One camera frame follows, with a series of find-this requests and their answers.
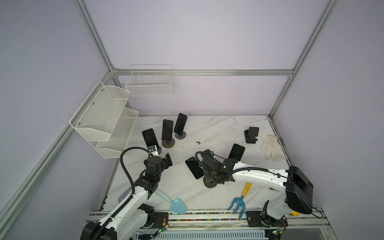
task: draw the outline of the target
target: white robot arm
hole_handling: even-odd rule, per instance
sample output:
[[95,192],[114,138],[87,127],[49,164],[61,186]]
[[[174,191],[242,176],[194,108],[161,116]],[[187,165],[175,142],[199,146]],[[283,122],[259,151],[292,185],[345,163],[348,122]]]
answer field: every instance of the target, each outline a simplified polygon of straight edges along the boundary
[[[203,154],[202,161],[198,154]],[[213,152],[196,152],[195,158],[204,171],[203,182],[206,187],[215,187],[226,181],[243,181],[272,188],[281,194],[266,201],[259,218],[265,227],[274,226],[274,221],[285,214],[296,211],[302,214],[312,213],[313,184],[300,171],[290,166],[288,170],[275,170],[254,167],[233,159],[217,161]]]
[[[147,167],[146,174],[136,180],[134,194],[130,192],[98,223],[89,222],[80,240],[99,240],[101,235],[103,240],[128,240],[139,228],[151,227],[154,208],[146,205],[145,201],[157,189],[161,172],[172,166],[169,154],[161,159],[156,146],[152,147],[148,149],[154,149],[151,151],[154,156],[144,162]],[[200,161],[197,154],[206,156]],[[291,166],[289,170],[264,169],[233,159],[225,159],[221,163],[213,156],[213,152],[195,154],[204,171],[203,181],[207,187],[214,187],[227,181],[243,181],[263,185],[281,193],[277,198],[265,202],[259,217],[263,226],[274,226],[275,220],[293,211],[303,214],[312,212],[313,185],[297,167]]]

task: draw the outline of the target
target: smartphone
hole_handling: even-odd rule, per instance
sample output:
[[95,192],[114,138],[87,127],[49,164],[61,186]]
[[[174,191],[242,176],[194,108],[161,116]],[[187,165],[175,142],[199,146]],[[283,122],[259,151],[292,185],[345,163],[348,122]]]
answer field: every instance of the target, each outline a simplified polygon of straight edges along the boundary
[[163,132],[161,134],[161,140],[170,142],[172,141],[173,121],[163,120]]
[[193,176],[195,176],[196,179],[199,179],[204,176],[204,171],[199,168],[199,163],[196,161],[195,157],[187,159],[185,163],[187,164],[189,170],[192,172]]
[[232,147],[231,152],[229,153],[228,158],[234,159],[234,160],[240,162],[241,157],[243,156],[244,151],[245,151],[245,147],[235,143],[233,145],[233,147]]
[[187,116],[179,113],[179,116],[177,117],[176,125],[175,125],[175,130],[174,132],[177,133],[178,135],[182,135],[185,127],[185,123],[187,122]]
[[156,145],[157,149],[159,149],[159,144],[157,143],[156,135],[152,128],[144,130],[141,133],[143,134],[147,147]]

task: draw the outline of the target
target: white cotton glove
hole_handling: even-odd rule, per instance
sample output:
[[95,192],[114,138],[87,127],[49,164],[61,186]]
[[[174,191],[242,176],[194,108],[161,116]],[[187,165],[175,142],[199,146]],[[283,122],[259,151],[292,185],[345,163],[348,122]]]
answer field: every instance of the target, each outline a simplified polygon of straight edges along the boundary
[[277,141],[277,137],[272,135],[267,135],[267,140],[263,142],[260,147],[261,150],[265,150],[265,158],[269,159],[272,157],[274,162],[279,162],[282,159],[286,159],[283,150],[279,142]]

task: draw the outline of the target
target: wire basket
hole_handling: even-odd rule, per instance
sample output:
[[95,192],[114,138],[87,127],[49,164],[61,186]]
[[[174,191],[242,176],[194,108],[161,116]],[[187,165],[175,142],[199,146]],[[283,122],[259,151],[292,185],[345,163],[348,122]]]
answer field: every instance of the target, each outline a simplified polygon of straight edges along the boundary
[[103,158],[119,158],[127,148],[139,112],[123,108],[115,130],[107,142],[98,142],[95,149]]
[[172,65],[131,65],[126,89],[132,97],[172,95]]
[[128,96],[129,91],[125,89],[102,85],[92,103],[75,123],[75,130],[87,141],[108,141]]
[[84,113],[80,116],[80,107],[70,125],[103,158],[119,158],[128,146],[139,112],[126,107],[128,90],[105,86],[102,82],[95,86],[97,88],[100,90],[92,101],[86,103],[88,106]]

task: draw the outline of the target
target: wall-mounted basket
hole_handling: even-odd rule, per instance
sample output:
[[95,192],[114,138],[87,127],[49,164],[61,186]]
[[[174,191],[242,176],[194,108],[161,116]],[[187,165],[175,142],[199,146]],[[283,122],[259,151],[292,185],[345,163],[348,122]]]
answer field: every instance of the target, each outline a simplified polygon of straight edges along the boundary
[[132,97],[172,95],[174,79],[172,65],[131,65],[131,75],[125,85]]
[[84,113],[73,115],[70,125],[95,148],[103,158],[119,158],[126,149],[139,112],[126,108],[129,91],[105,86],[100,88]]

